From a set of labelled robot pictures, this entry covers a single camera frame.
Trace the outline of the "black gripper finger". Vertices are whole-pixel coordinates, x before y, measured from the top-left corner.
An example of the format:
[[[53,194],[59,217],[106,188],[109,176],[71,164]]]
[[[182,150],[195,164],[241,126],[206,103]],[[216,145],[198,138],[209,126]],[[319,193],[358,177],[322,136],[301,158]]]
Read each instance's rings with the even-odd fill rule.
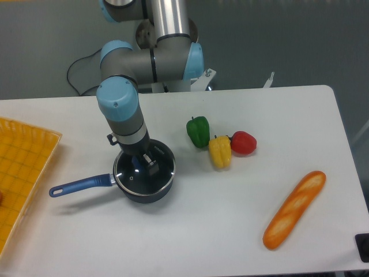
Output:
[[[136,170],[144,170],[144,165],[141,163],[139,157],[133,156],[131,162]]]
[[[149,175],[155,175],[159,172],[159,164],[150,154],[143,154],[142,159]]]

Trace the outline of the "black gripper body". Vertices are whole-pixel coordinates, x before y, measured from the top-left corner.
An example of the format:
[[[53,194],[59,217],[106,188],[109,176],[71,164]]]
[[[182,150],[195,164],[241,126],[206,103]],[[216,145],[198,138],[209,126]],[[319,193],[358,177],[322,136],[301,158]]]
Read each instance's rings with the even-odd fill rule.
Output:
[[[148,151],[150,144],[149,133],[146,132],[142,140],[134,144],[119,143],[121,150],[130,156],[142,156]]]

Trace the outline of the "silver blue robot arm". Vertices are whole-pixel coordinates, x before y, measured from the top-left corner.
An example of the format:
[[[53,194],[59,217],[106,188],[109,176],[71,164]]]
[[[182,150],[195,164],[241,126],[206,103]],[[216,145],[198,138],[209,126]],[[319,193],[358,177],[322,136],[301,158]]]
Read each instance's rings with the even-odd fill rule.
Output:
[[[139,170],[151,175],[159,170],[150,154],[149,134],[141,112],[137,87],[140,84],[190,81],[204,72],[200,44],[192,42],[185,1],[100,1],[109,22],[150,19],[153,48],[133,50],[121,40],[101,49],[101,84],[97,89],[99,108],[122,151],[133,156]]]

